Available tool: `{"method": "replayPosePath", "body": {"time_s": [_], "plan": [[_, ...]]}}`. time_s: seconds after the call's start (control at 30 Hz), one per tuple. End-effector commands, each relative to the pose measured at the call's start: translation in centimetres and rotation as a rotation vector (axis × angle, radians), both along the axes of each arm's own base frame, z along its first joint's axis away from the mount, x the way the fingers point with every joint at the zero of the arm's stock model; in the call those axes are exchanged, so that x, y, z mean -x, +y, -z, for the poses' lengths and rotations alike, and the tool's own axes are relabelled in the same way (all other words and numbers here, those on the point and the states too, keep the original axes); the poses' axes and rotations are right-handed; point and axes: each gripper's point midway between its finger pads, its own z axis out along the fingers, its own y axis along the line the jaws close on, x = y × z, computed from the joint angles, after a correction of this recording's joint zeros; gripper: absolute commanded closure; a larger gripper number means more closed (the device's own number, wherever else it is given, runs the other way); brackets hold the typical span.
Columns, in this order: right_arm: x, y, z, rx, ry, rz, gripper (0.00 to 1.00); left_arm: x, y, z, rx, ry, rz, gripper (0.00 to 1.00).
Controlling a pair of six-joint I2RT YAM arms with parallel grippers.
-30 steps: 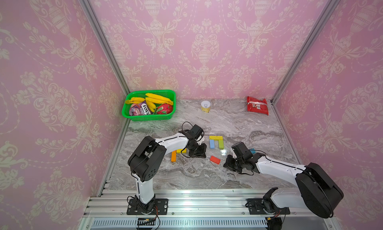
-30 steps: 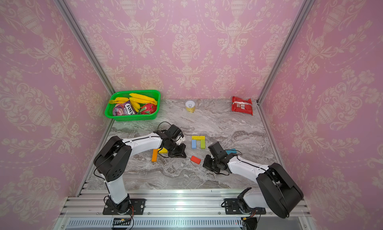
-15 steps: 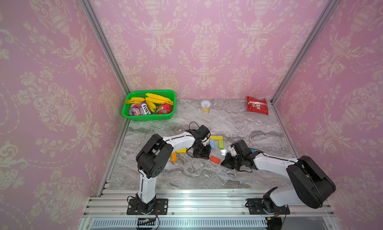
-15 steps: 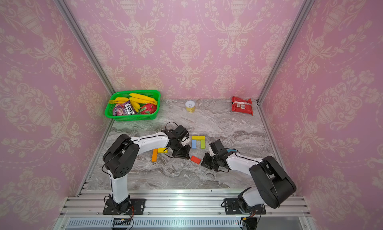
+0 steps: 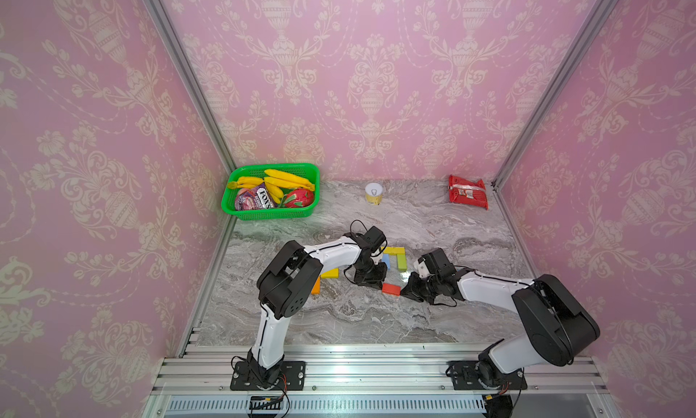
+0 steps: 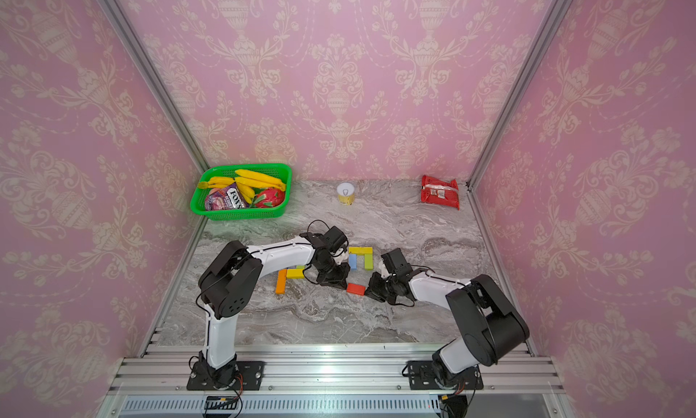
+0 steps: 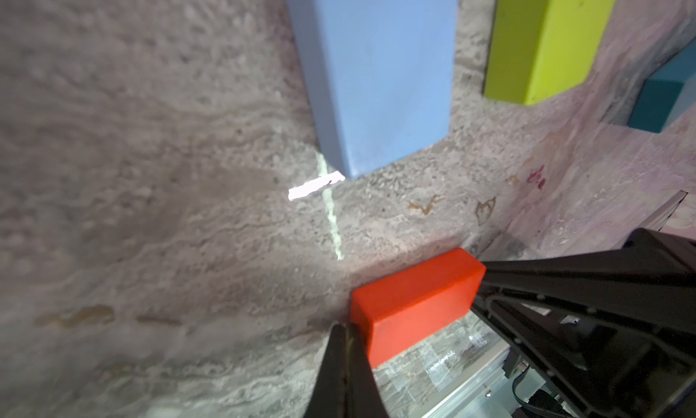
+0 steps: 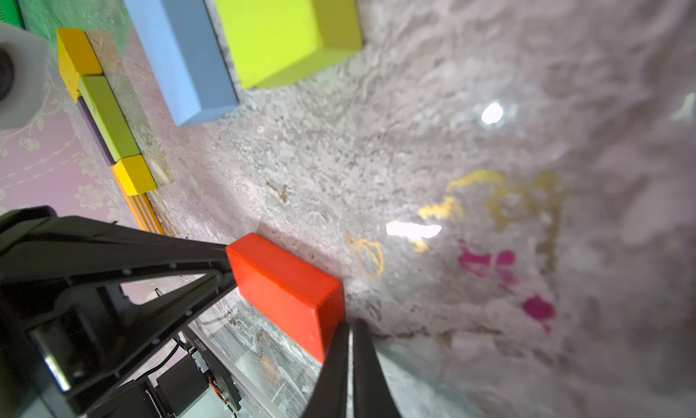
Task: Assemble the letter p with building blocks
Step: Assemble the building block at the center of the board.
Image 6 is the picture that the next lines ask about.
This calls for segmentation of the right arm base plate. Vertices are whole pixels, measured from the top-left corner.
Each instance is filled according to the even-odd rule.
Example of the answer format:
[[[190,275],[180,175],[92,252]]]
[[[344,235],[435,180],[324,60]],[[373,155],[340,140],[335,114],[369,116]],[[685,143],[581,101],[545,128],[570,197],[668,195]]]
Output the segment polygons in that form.
[[[480,369],[470,367],[453,374],[443,365],[433,361],[408,361],[402,376],[409,381],[411,390],[452,390],[455,392],[481,390],[484,387]]]

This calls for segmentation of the orange block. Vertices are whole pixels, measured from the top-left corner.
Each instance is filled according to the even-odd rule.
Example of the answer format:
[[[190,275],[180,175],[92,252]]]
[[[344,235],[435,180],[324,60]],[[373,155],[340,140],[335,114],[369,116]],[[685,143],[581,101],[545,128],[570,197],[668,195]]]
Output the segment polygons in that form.
[[[286,275],[287,270],[282,269],[277,275],[277,284],[275,284],[275,294],[284,295],[286,292]]]

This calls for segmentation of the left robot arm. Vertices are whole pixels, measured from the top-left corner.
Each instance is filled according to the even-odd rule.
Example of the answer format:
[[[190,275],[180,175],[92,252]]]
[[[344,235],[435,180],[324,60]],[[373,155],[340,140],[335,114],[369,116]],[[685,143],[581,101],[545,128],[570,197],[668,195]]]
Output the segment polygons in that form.
[[[190,360],[187,389],[239,394],[259,390],[265,363],[240,361],[236,349],[239,313],[250,303],[257,282],[300,266],[317,270],[318,285],[345,290],[350,266],[336,258],[347,247],[347,237],[336,227],[264,246],[246,246],[237,240],[227,244],[199,279],[197,301],[206,313],[206,339]]]

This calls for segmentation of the yellow-green long block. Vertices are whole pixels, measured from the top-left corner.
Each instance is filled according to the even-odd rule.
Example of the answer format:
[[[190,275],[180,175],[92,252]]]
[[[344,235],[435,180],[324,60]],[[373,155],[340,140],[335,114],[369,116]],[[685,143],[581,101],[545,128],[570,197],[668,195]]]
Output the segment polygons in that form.
[[[355,255],[372,255],[373,248],[372,247],[350,247],[349,253],[355,254]]]

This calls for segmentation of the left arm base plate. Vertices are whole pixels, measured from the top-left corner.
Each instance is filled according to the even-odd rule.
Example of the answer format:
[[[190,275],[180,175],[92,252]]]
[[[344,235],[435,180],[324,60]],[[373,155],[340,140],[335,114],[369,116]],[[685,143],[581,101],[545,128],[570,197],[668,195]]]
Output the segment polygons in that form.
[[[206,362],[195,362],[188,378],[188,391],[236,391],[260,390],[265,363],[262,361],[230,362],[220,369],[213,369]]]

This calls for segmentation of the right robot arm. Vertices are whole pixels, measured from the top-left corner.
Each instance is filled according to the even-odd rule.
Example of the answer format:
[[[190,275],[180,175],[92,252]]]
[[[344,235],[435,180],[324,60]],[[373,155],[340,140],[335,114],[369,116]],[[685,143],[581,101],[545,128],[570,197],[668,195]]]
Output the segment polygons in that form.
[[[375,272],[364,296],[391,306],[405,298],[451,312],[460,334],[431,357],[434,379],[443,388],[473,389],[466,382],[468,374],[496,365],[530,336],[527,322],[488,275],[462,281],[425,266],[387,277]]]

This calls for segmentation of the red block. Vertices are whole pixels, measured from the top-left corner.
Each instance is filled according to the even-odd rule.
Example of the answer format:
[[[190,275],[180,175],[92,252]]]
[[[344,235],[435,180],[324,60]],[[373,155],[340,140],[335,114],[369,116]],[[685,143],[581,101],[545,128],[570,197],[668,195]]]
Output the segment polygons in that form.
[[[357,285],[357,284],[349,283],[346,287],[346,291],[350,294],[354,294],[357,296],[364,296],[365,291],[366,291],[366,287],[361,286],[361,285]]]

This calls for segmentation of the small yellow block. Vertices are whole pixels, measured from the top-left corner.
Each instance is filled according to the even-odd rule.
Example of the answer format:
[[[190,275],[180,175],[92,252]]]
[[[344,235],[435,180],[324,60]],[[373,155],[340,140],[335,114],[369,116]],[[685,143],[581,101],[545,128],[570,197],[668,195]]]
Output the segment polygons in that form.
[[[286,277],[289,280],[301,280],[305,277],[305,273],[303,269],[288,269],[286,271]]]

